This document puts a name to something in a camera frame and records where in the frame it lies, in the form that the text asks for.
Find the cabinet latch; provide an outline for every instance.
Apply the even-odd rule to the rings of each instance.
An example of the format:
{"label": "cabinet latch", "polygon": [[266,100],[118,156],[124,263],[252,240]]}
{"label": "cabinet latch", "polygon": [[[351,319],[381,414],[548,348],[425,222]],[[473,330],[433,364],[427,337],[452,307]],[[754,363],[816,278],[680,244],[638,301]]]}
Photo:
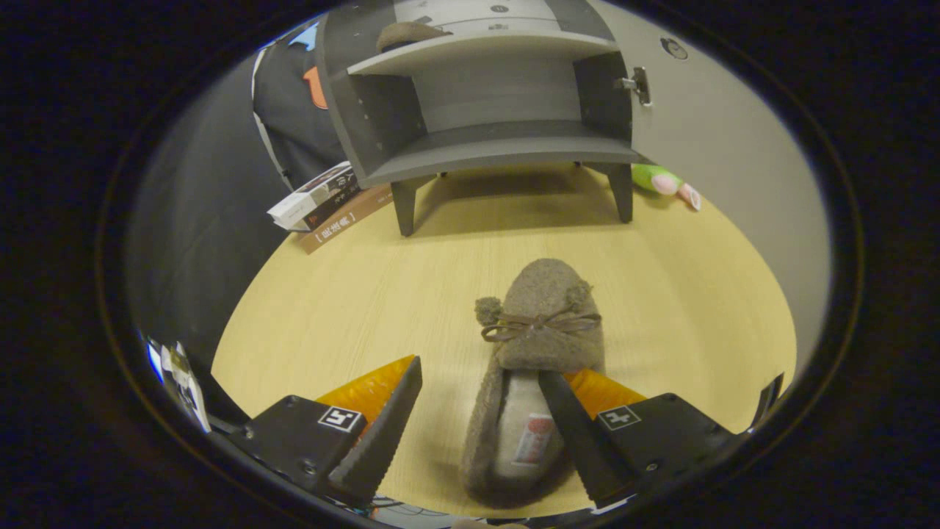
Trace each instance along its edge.
{"label": "cabinet latch", "polygon": [[645,68],[634,68],[633,79],[621,77],[614,80],[614,88],[621,90],[632,90],[641,104],[651,104],[650,101],[650,83],[647,81]]}

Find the slipper label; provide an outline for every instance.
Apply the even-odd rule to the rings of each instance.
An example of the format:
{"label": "slipper label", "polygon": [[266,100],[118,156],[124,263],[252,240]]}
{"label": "slipper label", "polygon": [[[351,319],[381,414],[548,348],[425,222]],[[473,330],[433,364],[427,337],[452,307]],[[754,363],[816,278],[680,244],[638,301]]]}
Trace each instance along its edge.
{"label": "slipper label", "polygon": [[516,456],[512,459],[513,465],[536,467],[545,457],[545,449],[555,435],[555,421],[551,415],[542,413],[529,413],[528,423],[523,430],[516,448]]}

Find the gray cabinet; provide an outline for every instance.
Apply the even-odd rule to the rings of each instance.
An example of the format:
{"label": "gray cabinet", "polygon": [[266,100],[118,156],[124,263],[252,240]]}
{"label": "gray cabinet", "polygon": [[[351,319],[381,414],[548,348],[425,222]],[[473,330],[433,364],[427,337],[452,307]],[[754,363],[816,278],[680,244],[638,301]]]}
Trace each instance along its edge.
{"label": "gray cabinet", "polygon": [[344,4],[320,22],[319,73],[359,183],[391,184],[403,235],[415,192],[440,172],[582,162],[606,173],[633,215],[631,98],[623,58],[583,1],[546,2],[559,30],[472,31],[378,53],[392,2]]}

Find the slipper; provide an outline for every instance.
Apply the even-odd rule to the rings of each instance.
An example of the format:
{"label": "slipper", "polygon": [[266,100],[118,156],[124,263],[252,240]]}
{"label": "slipper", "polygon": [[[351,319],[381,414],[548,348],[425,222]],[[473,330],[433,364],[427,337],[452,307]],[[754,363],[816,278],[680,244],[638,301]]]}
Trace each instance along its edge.
{"label": "slipper", "polygon": [[433,39],[435,37],[443,37],[444,35],[453,35],[453,33],[441,31],[440,29],[435,29],[429,25],[417,22],[397,22],[387,25],[382,30],[382,33],[379,34],[379,39],[375,43],[375,47],[379,50],[379,53],[384,53],[394,50],[395,48],[400,48],[401,46]]}
{"label": "slipper", "polygon": [[601,317],[590,286],[570,266],[539,259],[519,274],[505,302],[478,299],[477,320],[493,354],[470,419],[461,482],[485,505],[524,505],[572,469],[539,370],[602,371]]}

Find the light wood tabletop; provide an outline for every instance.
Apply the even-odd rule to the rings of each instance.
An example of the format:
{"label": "light wood tabletop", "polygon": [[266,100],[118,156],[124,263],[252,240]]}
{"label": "light wood tabletop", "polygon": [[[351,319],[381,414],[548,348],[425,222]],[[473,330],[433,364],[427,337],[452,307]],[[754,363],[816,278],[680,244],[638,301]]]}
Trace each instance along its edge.
{"label": "light wood tabletop", "polygon": [[562,259],[594,286],[609,377],[646,396],[674,392],[740,432],[764,386],[780,373],[790,383],[796,339],[770,269],[705,199],[696,213],[636,190],[634,221],[621,224],[606,178],[574,164],[448,174],[418,191],[411,237],[392,207],[309,255],[288,236],[228,321],[212,373],[255,416],[284,395],[315,399],[420,355],[424,386],[381,494],[464,516],[593,507],[576,474],[517,509],[462,491],[462,444],[492,350],[474,301],[502,298],[531,261]]}

